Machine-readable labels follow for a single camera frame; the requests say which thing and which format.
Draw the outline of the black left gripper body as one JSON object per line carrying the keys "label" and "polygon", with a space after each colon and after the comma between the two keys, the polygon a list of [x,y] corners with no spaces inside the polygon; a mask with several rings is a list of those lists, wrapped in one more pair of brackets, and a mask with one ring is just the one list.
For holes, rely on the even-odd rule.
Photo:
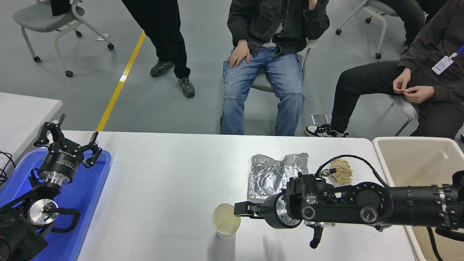
{"label": "black left gripper body", "polygon": [[83,152],[77,153],[76,149],[71,145],[64,148],[59,143],[51,144],[38,171],[40,179],[46,179],[46,174],[52,172],[63,174],[67,179],[73,179],[80,162],[83,161]]}

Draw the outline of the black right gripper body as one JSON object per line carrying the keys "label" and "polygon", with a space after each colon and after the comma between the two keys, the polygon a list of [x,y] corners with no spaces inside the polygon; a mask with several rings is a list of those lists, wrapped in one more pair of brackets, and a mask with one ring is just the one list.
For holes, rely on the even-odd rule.
{"label": "black right gripper body", "polygon": [[280,229],[280,222],[276,211],[276,202],[280,197],[280,193],[270,195],[260,206],[260,212],[269,226],[275,229]]}

